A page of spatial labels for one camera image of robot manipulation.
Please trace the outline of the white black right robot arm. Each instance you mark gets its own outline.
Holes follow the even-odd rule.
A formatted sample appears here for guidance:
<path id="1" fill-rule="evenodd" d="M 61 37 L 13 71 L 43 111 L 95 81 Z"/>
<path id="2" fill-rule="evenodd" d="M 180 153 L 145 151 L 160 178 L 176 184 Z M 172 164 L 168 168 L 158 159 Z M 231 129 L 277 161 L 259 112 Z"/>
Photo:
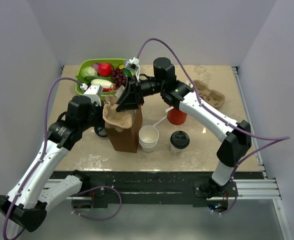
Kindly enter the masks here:
<path id="1" fill-rule="evenodd" d="M 209 190 L 217 197 L 225 193 L 226 183 L 231 179 L 237 163 L 252 146 L 250 124 L 245 120 L 238 122 L 229 118 L 201 100 L 195 87 L 177 80 L 175 67 L 166 57 L 154 60 L 154 75 L 146 80 L 139 79 L 139 59 L 126 60 L 124 67 L 133 72 L 134 76 L 128 77 L 117 101 L 117 112 L 136 110 L 144 104 L 145 97 L 160 94 L 166 104 L 201 123 L 221 142 L 217 151 L 219 162 L 211 176 Z"/>

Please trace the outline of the black plastic coffee lid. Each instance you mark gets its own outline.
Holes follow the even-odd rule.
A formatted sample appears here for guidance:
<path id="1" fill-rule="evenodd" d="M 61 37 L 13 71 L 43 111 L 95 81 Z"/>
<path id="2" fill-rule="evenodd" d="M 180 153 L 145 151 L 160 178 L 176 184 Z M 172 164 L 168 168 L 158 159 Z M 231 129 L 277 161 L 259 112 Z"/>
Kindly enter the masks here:
<path id="1" fill-rule="evenodd" d="M 190 138 L 186 132 L 179 130 L 172 133 L 170 137 L 170 143 L 190 144 Z"/>

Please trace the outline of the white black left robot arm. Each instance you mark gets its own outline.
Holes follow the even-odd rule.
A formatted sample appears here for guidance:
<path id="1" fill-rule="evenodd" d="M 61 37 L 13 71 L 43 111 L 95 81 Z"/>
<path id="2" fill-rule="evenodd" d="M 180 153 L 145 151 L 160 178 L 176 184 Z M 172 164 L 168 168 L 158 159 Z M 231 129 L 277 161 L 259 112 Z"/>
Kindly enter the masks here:
<path id="1" fill-rule="evenodd" d="M 47 213 L 70 195 L 85 196 L 90 183 L 73 173 L 51 189 L 44 189 L 56 166 L 71 151 L 84 131 L 104 126 L 103 104 L 96 94 L 73 97 L 65 119 L 59 118 L 47 132 L 34 161 L 6 195 L 0 195 L 0 212 L 23 229 L 33 232 L 40 227 Z"/>

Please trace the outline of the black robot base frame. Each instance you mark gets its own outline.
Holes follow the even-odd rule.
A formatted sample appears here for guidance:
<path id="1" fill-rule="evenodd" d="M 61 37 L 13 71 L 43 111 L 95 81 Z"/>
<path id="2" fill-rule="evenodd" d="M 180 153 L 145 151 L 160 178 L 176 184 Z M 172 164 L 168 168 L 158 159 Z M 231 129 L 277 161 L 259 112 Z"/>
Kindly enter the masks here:
<path id="1" fill-rule="evenodd" d="M 199 186 L 206 183 L 211 172 L 145 172 L 145 171 L 73 171 L 84 178 L 83 191 L 99 186 L 110 189 L 95 190 L 83 196 L 93 208 L 107 208 L 122 202 L 124 205 L 189 205 L 207 207 L 207 200 L 200 196 Z"/>

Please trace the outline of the white paper cup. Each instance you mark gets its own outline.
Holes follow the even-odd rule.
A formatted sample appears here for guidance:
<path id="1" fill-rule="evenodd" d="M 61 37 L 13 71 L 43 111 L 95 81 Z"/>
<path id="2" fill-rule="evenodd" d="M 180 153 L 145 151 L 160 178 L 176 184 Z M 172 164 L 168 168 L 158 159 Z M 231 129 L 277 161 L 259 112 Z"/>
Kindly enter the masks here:
<path id="1" fill-rule="evenodd" d="M 176 154 L 182 153 L 188 145 L 188 143 L 171 143 L 171 151 Z"/>

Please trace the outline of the brown paper bag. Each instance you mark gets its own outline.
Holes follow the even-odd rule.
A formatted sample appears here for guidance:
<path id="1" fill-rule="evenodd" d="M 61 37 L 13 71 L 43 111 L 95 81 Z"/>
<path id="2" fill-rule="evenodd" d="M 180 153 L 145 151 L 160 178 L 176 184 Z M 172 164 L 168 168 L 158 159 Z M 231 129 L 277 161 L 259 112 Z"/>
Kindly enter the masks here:
<path id="1" fill-rule="evenodd" d="M 124 91 L 125 87 L 121 86 L 114 95 L 118 99 L 120 94 Z M 118 152 L 126 152 L 126 153 L 136 153 L 138 149 L 138 133 L 142 127 L 142 110 L 141 108 L 134 110 L 135 116 L 133 125 L 129 129 L 125 129 L 122 132 L 116 131 L 114 128 L 106 128 L 107 136 L 114 147 L 114 149 Z"/>

